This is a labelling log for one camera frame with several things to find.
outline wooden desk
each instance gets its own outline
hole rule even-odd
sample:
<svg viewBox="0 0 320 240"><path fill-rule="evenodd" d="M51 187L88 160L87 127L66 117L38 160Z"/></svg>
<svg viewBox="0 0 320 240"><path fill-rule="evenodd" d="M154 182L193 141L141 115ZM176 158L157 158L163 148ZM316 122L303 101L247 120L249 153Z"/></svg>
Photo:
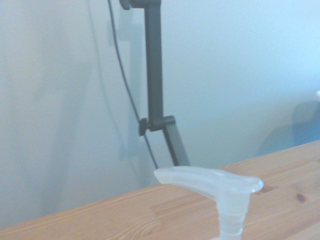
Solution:
<svg viewBox="0 0 320 240"><path fill-rule="evenodd" d="M320 239L320 141L221 169L258 176L244 240ZM215 202L173 185L155 185L0 230L1 240L210 240Z"/></svg>

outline wooden tabletop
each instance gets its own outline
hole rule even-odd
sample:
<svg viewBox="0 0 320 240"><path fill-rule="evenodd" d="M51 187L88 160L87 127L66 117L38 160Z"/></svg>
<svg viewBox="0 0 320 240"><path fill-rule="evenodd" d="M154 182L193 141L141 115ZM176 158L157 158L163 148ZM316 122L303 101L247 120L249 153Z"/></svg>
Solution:
<svg viewBox="0 0 320 240"><path fill-rule="evenodd" d="M221 167L264 182L251 195L243 240L320 239L320 141ZM155 185L0 230L1 240L211 240L216 203Z"/></svg>

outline translucent plastic pump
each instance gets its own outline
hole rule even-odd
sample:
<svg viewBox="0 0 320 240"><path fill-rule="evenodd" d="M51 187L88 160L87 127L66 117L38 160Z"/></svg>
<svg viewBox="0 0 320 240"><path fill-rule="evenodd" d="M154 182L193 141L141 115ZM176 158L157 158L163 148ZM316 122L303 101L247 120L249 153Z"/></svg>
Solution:
<svg viewBox="0 0 320 240"><path fill-rule="evenodd" d="M181 186L216 201L220 237L215 240L241 240L250 194L264 185L257 177L193 166L161 168L154 175L162 184Z"/></svg>

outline pump dispenser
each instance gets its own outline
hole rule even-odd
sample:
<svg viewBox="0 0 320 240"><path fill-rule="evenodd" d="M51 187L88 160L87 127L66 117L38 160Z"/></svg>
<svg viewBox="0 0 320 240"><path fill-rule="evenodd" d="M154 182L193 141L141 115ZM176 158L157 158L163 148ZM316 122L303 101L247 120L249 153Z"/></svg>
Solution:
<svg viewBox="0 0 320 240"><path fill-rule="evenodd" d="M257 177L193 166L161 168L154 175L161 184L184 187L216 201L220 237L213 240L241 240L250 194L264 185Z"/></svg>

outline wood knot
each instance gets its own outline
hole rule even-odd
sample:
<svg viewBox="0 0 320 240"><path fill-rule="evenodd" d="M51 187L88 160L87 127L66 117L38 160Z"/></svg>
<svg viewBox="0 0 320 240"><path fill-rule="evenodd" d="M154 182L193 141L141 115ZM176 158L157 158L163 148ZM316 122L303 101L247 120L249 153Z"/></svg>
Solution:
<svg viewBox="0 0 320 240"><path fill-rule="evenodd" d="M298 201L299 201L300 203L304 203L304 202L306 201L305 196L303 196L303 195L300 194L300 193L297 193L296 198L298 199Z"/></svg>

